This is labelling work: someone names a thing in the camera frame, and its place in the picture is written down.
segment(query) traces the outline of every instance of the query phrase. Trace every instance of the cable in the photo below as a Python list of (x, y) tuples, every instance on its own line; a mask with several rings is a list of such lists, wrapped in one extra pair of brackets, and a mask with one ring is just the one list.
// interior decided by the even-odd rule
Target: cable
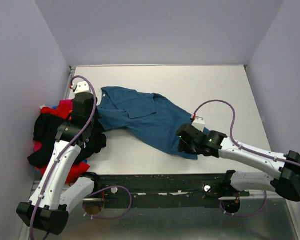
[[(96, 108), (97, 108), (97, 103), (98, 103), (98, 99), (97, 99), (97, 95), (96, 95), (96, 92), (95, 92), (95, 89), (94, 87), (92, 86), (92, 84), (88, 81), (88, 79), (86, 79), (84, 76), (80, 76), (80, 75), (77, 75), (77, 76), (74, 76), (71, 78), (70, 80), (70, 88), (72, 86), (72, 83), (74, 81), (74, 79), (77, 79), (77, 78), (80, 78), (84, 81), (86, 81), (86, 83), (89, 85), (89, 87), (91, 88), (91, 91), (92, 91), (92, 94), (93, 94), (93, 108), (92, 108), (92, 112), (91, 112), (91, 115), (88, 119), (88, 121), (85, 123), (85, 125), (83, 126), (83, 128), (81, 129), (81, 131), (74, 136), (74, 138), (65, 146), (65, 148), (60, 152), (60, 154), (57, 156), (57, 160), (60, 161), (60, 158), (62, 157), (62, 155), (67, 151), (67, 149), (81, 136), (81, 134), (87, 129), (87, 127), (89, 126), (91, 120), (93, 119), (94, 115), (95, 115), (95, 112), (96, 112)], [(57, 162), (55, 161), (52, 165), (52, 167), (50, 168), (50, 171), (48, 173), (48, 175), (46, 176), (45, 178), (45, 181), (43, 183), (43, 186), (41, 188), (41, 192), (40, 192), (40, 196), (43, 196), (45, 194), (45, 190), (47, 188), (47, 185), (48, 185), (48, 182), (51, 178), (51, 175), (52, 173), (54, 172), (54, 169), (56, 168), (57, 166)], [(40, 202), (41, 202), (41, 199), (40, 197), (38, 197), (38, 200), (36, 201), (36, 204), (34, 206), (34, 209), (33, 209), (33, 212), (32, 212), (32, 216), (31, 216), (31, 220), (30, 220), (30, 226), (29, 226), (29, 231), (30, 231), (30, 239), (31, 240), (35, 240), (35, 236), (34, 236), (34, 222), (35, 222), (35, 216), (36, 216), (36, 213), (38, 211), (38, 208), (39, 208), (39, 205), (40, 205)], [(47, 239), (49, 233), (47, 233), (43, 240)]]
[(193, 116), (194, 118), (196, 117), (196, 113), (198, 112), (198, 110), (206, 105), (206, 104), (209, 104), (209, 103), (213, 103), (213, 102), (219, 102), (219, 103), (223, 103), (223, 104), (226, 104), (228, 105), (232, 112), (233, 112), (233, 117), (232, 117), (232, 122), (231, 122), (231, 126), (230, 126), (230, 139), (231, 141), (233, 142), (234, 145), (236, 145), (237, 147), (241, 148), (242, 150), (245, 150), (249, 153), (252, 153), (252, 154), (255, 154), (255, 155), (258, 155), (260, 157), (264, 157), (266, 159), (271, 159), (271, 160), (274, 160), (274, 161), (279, 161), (279, 162), (284, 162), (284, 163), (287, 163), (287, 164), (292, 164), (292, 165), (295, 165), (295, 166), (298, 166), (300, 167), (300, 163), (297, 163), (297, 162), (294, 162), (294, 161), (290, 161), (290, 160), (287, 160), (287, 159), (282, 159), (282, 158), (274, 158), (273, 156), (269, 156), (267, 154), (263, 154), (261, 152), (258, 152), (258, 151), (254, 151), (250, 148), (247, 148), (247, 147), (244, 147), (242, 145), (240, 145), (239, 143), (237, 143), (237, 141), (234, 139), (234, 134), (233, 134), (233, 131), (234, 131), (234, 125), (235, 125), (235, 121), (236, 121), (236, 111), (235, 111), (235, 108), (230, 104), (228, 103), (227, 101), (223, 101), (223, 100), (218, 100), (218, 99), (214, 99), (214, 100), (209, 100), (209, 101), (206, 101), (204, 103), (202, 103), (193, 113)]
[(268, 196), (267, 196), (267, 192), (264, 191), (264, 202), (262, 204), (262, 206), (255, 212), (247, 214), (247, 215), (241, 215), (241, 214), (234, 214), (234, 213), (229, 213), (226, 211), (226, 207), (223, 201), (220, 201), (220, 208), (223, 212), (223, 214), (231, 216), (231, 217), (236, 217), (236, 218), (247, 218), (247, 217), (252, 217), (254, 215), (257, 215), (258, 213), (260, 213), (267, 205), (267, 201), (268, 201)]
[(114, 216), (114, 217), (107, 217), (107, 216), (97, 216), (97, 215), (90, 215), (86, 212), (86, 208), (85, 206), (82, 207), (82, 209), (84, 210), (84, 216), (88, 216), (90, 217), (91, 219), (102, 219), (102, 220), (114, 220), (114, 219), (119, 219), (121, 217), (123, 217), (124, 215), (126, 215), (129, 210), (131, 209), (131, 205), (132, 205), (132, 196), (131, 196), (131, 193), (129, 192), (129, 190), (127, 188), (125, 188), (124, 186), (108, 186), (108, 187), (105, 187), (99, 191), (96, 191), (94, 193), (91, 193), (89, 194), (88, 196), (86, 196), (86, 198), (88, 197), (92, 197), (96, 194), (99, 194), (103, 191), (106, 191), (106, 190), (109, 190), (109, 189), (112, 189), (112, 188), (118, 188), (118, 189), (124, 189), (128, 194), (129, 194), (129, 197), (130, 197), (130, 203), (129, 203), (129, 206), (128, 208), (126, 209), (126, 211), (118, 216)]

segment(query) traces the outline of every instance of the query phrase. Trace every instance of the black cloth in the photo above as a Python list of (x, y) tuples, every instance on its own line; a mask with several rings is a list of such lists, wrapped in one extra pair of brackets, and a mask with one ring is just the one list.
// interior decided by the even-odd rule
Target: black cloth
[[(66, 120), (52, 114), (41, 114), (34, 124), (33, 140), (42, 143), (42, 147), (35, 153), (28, 156), (28, 161), (32, 166), (42, 168), (48, 165), (56, 142), (58, 127)], [(79, 164), (83, 160), (91, 157), (94, 153), (99, 153), (107, 145), (107, 138), (104, 134), (103, 126), (96, 120), (92, 128), (89, 142), (82, 148), (80, 154), (75, 159), (74, 164)]]

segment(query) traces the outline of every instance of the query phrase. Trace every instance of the gray floor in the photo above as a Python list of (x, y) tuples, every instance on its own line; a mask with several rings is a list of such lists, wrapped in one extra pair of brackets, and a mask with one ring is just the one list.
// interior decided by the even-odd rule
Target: gray floor
[[(246, 200), (240, 213), (258, 209), (262, 200)], [(109, 214), (121, 210), (107, 209)], [(48, 240), (297, 240), (297, 235), (283, 199), (269, 199), (260, 214), (235, 218), (220, 209), (166, 208), (132, 209), (117, 220), (91, 220), (83, 217), (81, 206), (70, 214), (69, 222), (59, 236)], [(42, 232), (35, 232), (42, 239)]]

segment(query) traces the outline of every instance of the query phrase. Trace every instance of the blue shirt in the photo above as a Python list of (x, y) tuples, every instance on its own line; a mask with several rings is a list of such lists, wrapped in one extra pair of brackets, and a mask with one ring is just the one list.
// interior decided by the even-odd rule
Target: blue shirt
[(167, 154), (196, 160), (197, 155), (178, 152), (177, 130), (191, 123), (191, 114), (160, 94), (140, 93), (123, 87), (103, 87), (98, 112), (106, 131), (128, 128), (144, 143)]

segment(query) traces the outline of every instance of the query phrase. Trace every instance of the clothing pile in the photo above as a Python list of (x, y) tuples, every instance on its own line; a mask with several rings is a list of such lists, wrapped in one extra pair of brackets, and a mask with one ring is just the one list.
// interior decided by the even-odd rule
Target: clothing pile
[[(102, 101), (97, 107), (101, 116), (92, 129), (91, 137), (74, 161), (67, 183), (73, 182), (89, 169), (82, 161), (106, 147), (104, 131), (129, 129), (144, 143), (171, 155), (185, 159), (198, 159), (197, 155), (178, 152), (179, 138), (176, 135), (180, 126), (191, 123), (191, 114), (174, 105), (157, 93), (141, 93), (123, 87), (103, 87)], [(56, 109), (44, 107), (34, 125), (34, 151), (28, 157), (31, 165), (39, 168), (42, 175), (47, 169), (54, 150), (58, 127), (71, 120), (72, 100), (60, 101)]]

